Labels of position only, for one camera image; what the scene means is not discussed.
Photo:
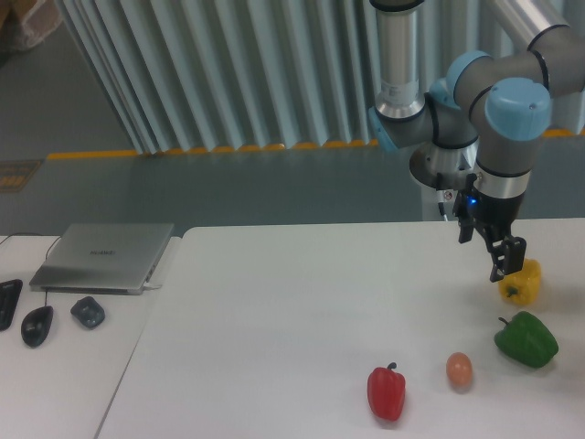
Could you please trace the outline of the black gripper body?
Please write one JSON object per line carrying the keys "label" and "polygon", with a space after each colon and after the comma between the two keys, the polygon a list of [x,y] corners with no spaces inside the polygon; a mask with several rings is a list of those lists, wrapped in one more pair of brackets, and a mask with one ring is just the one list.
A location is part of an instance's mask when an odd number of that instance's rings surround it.
{"label": "black gripper body", "polygon": [[513,198],[493,198],[470,186],[461,190],[454,202],[453,215],[469,215],[474,219],[476,230],[485,241],[499,241],[512,235],[512,223],[516,220],[524,195]]}

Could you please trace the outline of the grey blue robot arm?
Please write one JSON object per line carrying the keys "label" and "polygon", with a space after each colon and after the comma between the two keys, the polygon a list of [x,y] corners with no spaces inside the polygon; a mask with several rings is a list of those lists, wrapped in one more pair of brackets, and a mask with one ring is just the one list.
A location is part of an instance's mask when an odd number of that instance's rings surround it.
{"label": "grey blue robot arm", "polygon": [[410,173],[456,193],[460,242],[480,235],[492,282],[519,272],[526,241],[511,227],[523,201],[552,102],[584,89],[584,41],[548,1],[492,1],[517,47],[496,59],[480,50],[455,59],[422,91],[419,1],[376,1],[380,90],[370,110],[383,145],[414,146]]}

